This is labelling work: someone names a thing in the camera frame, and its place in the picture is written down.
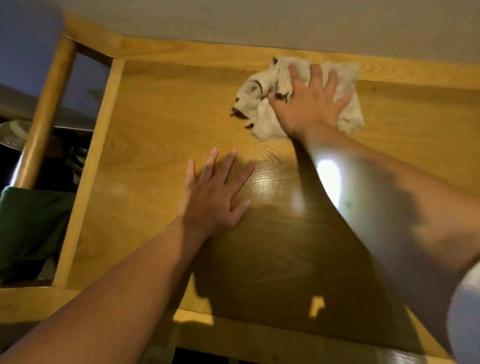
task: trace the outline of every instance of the white sleeve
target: white sleeve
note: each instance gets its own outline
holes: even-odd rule
[[[452,296],[447,331],[459,364],[480,363],[480,262],[463,278]]]

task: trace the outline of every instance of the hand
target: hand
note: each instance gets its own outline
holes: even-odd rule
[[[198,234],[202,243],[209,237],[234,227],[252,203],[252,200],[246,199],[235,209],[230,210],[233,196],[255,169],[254,163],[250,162],[227,182],[237,153],[237,149],[232,149],[218,170],[215,170],[218,149],[213,148],[208,154],[199,179],[195,176],[195,163],[192,159],[188,161],[185,178],[186,196],[180,205],[179,215],[182,215],[185,228]]]
[[[352,99],[345,94],[340,100],[333,101],[338,87],[338,74],[331,71],[328,83],[322,88],[322,69],[318,64],[310,65],[310,84],[305,86],[295,66],[288,67],[292,80],[293,96],[290,103],[277,99],[275,94],[268,95],[278,121],[291,137],[302,140],[316,125],[336,128],[337,120],[343,109]]]

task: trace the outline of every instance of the skin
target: skin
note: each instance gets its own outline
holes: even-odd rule
[[[268,97],[283,129],[308,150],[327,194],[385,279],[449,348],[450,298],[480,255],[480,200],[338,132],[351,95],[333,100],[335,72],[325,89],[318,65],[311,66],[308,87],[295,67],[290,74],[292,101]],[[235,226],[251,203],[230,205],[254,170],[250,163],[226,182],[237,152],[214,171],[214,148],[199,179],[190,160],[179,217],[12,346],[0,364],[136,363],[205,240]]]

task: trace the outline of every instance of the green cloth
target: green cloth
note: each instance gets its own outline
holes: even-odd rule
[[[60,252],[74,193],[6,187],[0,196],[0,280],[33,279]]]

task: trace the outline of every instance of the wooden rod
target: wooden rod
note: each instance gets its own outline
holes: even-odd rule
[[[17,164],[13,186],[35,187],[45,150],[53,129],[55,114],[60,105],[75,60],[75,42],[62,37],[55,50],[47,79],[38,99],[32,127],[22,156]]]

